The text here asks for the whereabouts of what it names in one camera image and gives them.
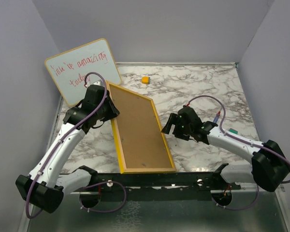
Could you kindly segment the small whiteboard yellow rim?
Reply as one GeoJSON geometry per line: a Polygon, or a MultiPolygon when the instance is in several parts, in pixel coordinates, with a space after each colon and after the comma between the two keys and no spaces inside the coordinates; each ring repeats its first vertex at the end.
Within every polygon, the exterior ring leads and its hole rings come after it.
{"type": "Polygon", "coordinates": [[[121,76],[104,38],[50,57],[44,64],[68,106],[84,98],[84,78],[89,72],[100,74],[108,82],[121,84],[121,76]]]}

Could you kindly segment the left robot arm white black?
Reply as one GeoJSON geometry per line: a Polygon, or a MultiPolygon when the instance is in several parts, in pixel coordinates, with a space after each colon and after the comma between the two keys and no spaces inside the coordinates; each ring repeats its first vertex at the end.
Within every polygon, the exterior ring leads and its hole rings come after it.
{"type": "Polygon", "coordinates": [[[43,158],[28,175],[16,179],[26,206],[32,204],[53,213],[66,195],[81,188],[93,190],[97,185],[96,171],[82,166],[64,177],[60,173],[79,142],[96,128],[97,121],[104,123],[118,115],[109,91],[90,85],[84,99],[66,112],[59,133],[43,158]]]}

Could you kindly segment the yellow picture frame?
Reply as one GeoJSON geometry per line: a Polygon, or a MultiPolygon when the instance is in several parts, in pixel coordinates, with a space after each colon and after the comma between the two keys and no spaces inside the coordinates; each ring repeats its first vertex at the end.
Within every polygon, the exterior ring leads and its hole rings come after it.
{"type": "Polygon", "coordinates": [[[120,173],[176,172],[153,100],[110,82],[107,88],[120,112],[111,120],[120,173]]]}

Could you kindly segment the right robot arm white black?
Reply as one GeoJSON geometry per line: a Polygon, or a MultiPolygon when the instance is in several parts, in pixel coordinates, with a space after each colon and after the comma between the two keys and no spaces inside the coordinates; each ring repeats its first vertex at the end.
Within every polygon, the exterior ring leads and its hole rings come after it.
{"type": "Polygon", "coordinates": [[[212,177],[212,183],[218,189],[229,183],[256,183],[262,189],[274,192],[290,173],[290,165],[276,142],[263,143],[223,132],[218,124],[201,121],[189,106],[170,114],[161,131],[172,133],[178,139],[194,139],[223,148],[244,159],[243,164],[230,163],[212,177]]]}

